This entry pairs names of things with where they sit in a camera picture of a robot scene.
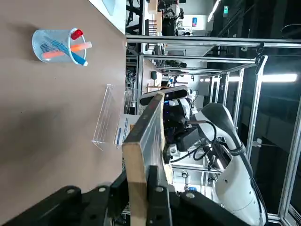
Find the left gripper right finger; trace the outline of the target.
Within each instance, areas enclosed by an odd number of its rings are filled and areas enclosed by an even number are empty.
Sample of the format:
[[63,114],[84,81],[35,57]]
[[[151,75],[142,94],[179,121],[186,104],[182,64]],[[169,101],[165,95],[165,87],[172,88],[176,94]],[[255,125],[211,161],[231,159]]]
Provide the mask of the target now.
[[148,175],[147,226],[245,226],[246,223],[196,191],[171,192],[159,184],[158,167]]

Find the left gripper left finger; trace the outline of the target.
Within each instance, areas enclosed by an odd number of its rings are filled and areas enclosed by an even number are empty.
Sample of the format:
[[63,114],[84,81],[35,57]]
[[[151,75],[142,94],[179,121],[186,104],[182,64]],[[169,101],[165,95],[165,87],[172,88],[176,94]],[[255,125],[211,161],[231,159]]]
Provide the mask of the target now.
[[116,226],[129,201],[127,178],[121,173],[110,185],[83,193],[65,186],[5,222],[6,226]]

